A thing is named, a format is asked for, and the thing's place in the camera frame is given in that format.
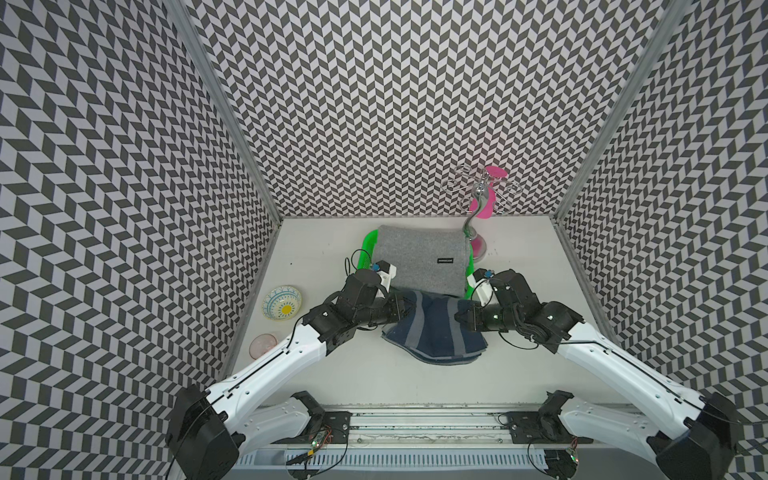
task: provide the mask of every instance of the white table surface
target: white table surface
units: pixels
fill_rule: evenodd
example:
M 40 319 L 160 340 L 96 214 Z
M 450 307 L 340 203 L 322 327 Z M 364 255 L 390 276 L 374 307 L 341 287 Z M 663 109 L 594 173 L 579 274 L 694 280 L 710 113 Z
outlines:
M 344 257 L 360 248 L 363 237 L 382 224 L 418 228 L 461 228 L 463 218 L 288 219 L 283 222 L 270 258 L 256 308 L 247 324 L 234 371 L 253 360 L 251 341 L 261 333 L 278 340 L 291 332 L 296 318 L 274 322 L 261 313 L 262 298 L 273 288 L 292 285 L 303 296 L 303 315 L 344 285 Z M 594 325 L 584 295 L 548 217 L 492 217 L 473 225 L 488 241 L 488 253 L 475 266 L 497 272 L 513 268 L 525 275 L 542 302 L 557 300 Z M 434 366 L 380 338 L 381 329 L 355 337 L 293 377 L 266 404 L 308 390 L 323 405 L 362 404 L 513 404 L 540 403 L 546 392 L 573 392 L 595 403 L 627 403 L 618 393 L 544 347 L 515 349 L 495 332 L 484 333 L 488 349 L 473 363 Z M 517 333 L 506 338 L 530 346 Z

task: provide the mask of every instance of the ceramic bowl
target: ceramic bowl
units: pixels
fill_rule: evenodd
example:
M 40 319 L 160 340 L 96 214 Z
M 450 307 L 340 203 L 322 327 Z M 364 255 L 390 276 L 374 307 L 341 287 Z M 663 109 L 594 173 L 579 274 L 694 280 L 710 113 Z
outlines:
M 292 286 L 278 286 L 261 303 L 261 311 L 270 320 L 288 320 L 301 308 L 301 293 Z

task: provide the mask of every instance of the folded blue towel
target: folded blue towel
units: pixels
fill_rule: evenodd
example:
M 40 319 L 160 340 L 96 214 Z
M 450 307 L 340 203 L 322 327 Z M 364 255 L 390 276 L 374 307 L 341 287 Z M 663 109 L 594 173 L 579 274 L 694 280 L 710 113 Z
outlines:
M 477 359 L 488 347 L 480 332 L 465 330 L 453 316 L 467 308 L 452 296 L 416 291 L 402 292 L 412 305 L 410 314 L 385 326 L 382 337 L 422 362 L 461 365 Z

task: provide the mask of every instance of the chevron patterned wall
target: chevron patterned wall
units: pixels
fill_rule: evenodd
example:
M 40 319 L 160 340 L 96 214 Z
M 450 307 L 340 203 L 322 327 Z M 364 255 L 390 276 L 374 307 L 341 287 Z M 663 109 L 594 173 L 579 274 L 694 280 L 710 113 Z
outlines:
M 554 211 L 665 1 L 187 4 L 278 208 L 346 216 L 459 214 L 465 163 Z
M 0 478 L 162 474 L 273 225 L 158 0 L 0 2 L 0 45 Z
M 568 218 L 624 346 L 750 421 L 768 419 L 766 47 L 763 2 L 694 2 Z M 768 478 L 765 454 L 732 478 Z

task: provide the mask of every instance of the green tray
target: green tray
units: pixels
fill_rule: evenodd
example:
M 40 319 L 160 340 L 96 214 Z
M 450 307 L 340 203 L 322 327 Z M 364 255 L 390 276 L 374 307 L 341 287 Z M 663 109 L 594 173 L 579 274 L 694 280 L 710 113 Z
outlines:
M 373 258 L 373 248 L 376 246 L 376 242 L 379 240 L 379 231 L 374 230 L 373 232 L 366 235 L 366 238 L 362 240 L 362 249 L 365 250 L 368 255 L 365 255 L 364 253 L 360 253 L 360 257 L 357 260 L 357 268 L 369 268 L 371 266 L 371 259 Z M 467 266 L 466 276 L 470 276 L 475 272 L 475 261 L 472 259 L 472 255 L 469 255 L 469 265 Z M 467 284 L 467 294 L 465 295 L 465 298 L 471 299 L 473 294 L 472 288 Z

